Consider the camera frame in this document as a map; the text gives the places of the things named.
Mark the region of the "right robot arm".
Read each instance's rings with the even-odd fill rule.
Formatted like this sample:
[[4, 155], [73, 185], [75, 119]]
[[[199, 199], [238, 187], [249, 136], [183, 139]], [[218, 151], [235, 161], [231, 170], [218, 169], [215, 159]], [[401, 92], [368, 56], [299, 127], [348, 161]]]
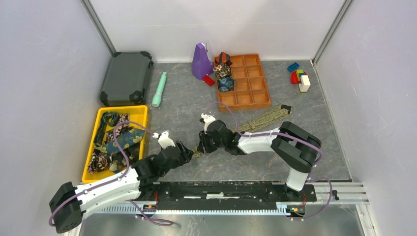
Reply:
[[289, 121], [270, 131], [241, 133], [232, 131], [221, 120], [214, 120], [205, 123], [199, 138], [197, 151], [202, 153], [219, 148], [231, 155], [275, 152], [290, 167], [284, 195], [291, 201], [304, 194], [304, 185], [323, 154], [322, 142], [317, 137]]

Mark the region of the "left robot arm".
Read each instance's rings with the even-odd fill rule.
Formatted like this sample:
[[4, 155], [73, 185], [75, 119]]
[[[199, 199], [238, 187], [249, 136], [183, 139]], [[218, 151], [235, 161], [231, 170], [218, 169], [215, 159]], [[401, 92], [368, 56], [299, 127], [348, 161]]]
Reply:
[[66, 233], [92, 214], [113, 204], [154, 196], [153, 184], [171, 169], [191, 161], [193, 151], [177, 141], [174, 146], [163, 148], [158, 154], [136, 161], [128, 171], [114, 174], [102, 180], [74, 186], [62, 184], [49, 202], [50, 226], [58, 234]]

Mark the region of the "olive green leaf-pattern tie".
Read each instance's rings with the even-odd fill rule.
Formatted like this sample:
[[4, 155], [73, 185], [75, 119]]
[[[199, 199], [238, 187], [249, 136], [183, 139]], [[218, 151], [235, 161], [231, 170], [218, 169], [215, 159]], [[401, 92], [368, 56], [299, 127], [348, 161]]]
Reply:
[[[274, 106], [270, 110], [260, 114], [259, 116], [238, 125], [238, 129], [241, 133], [244, 132], [258, 132], [260, 129], [272, 125], [280, 120], [288, 118], [292, 114], [293, 107], [286, 104], [280, 104]], [[202, 141], [195, 148], [191, 149], [194, 152], [194, 157], [200, 157], [204, 154]], [[232, 151], [232, 155], [245, 155], [243, 151]]]

